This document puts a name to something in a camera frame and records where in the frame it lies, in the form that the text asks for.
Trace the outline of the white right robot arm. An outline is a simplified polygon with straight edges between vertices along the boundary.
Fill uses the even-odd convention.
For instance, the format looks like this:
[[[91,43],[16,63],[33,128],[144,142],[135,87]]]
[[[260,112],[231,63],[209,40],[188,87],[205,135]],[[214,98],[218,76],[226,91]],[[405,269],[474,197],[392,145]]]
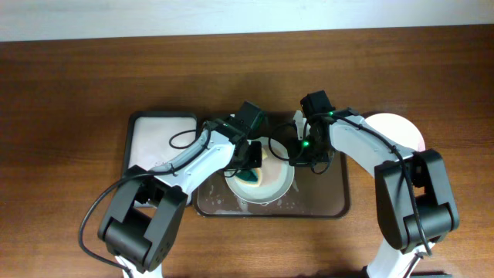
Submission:
[[[419,261],[432,255],[432,247],[459,227],[442,156],[391,140],[355,110],[337,110],[323,90],[307,94],[300,106],[294,119],[299,139],[289,164],[315,168],[339,151],[366,170],[374,178],[384,240],[362,275],[410,277]]]

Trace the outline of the light green stained plate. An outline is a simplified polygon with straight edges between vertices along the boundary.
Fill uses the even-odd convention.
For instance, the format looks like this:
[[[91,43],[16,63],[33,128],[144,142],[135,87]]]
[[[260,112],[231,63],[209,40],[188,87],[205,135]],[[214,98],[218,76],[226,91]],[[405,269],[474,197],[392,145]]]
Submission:
[[[279,157],[287,157],[286,148],[278,141],[272,139],[271,145],[267,137],[256,139],[262,143],[262,184],[258,188],[244,186],[238,183],[227,173],[225,180],[228,187],[240,199],[254,204],[268,204],[281,198],[289,190],[295,175],[293,166],[287,161],[279,160]]]

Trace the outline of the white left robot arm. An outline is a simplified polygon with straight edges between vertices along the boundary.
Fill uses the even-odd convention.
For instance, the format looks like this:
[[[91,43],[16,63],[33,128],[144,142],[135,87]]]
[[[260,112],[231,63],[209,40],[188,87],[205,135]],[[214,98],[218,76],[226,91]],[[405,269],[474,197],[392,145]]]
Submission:
[[[112,185],[115,195],[97,235],[125,263],[127,277],[151,273],[169,253],[193,191],[218,171],[231,175],[262,164],[252,140],[265,114],[244,102],[227,117],[204,122],[197,139],[178,156],[150,170],[134,165]]]

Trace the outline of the green and yellow sponge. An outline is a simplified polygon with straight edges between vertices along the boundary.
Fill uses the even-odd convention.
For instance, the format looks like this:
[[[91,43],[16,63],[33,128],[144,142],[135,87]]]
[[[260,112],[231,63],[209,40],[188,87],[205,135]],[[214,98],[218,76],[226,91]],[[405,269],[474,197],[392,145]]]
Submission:
[[[262,169],[251,168],[247,170],[241,170],[237,174],[235,174],[234,178],[241,185],[258,188],[262,184]]]

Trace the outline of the pink stained plate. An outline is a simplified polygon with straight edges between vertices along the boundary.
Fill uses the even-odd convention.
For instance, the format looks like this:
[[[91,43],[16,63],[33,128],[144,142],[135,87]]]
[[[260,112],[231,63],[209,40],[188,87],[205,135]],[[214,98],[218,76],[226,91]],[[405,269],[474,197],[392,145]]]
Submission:
[[[378,113],[366,117],[366,122],[392,141],[415,151],[424,151],[425,141],[419,129],[397,114]]]

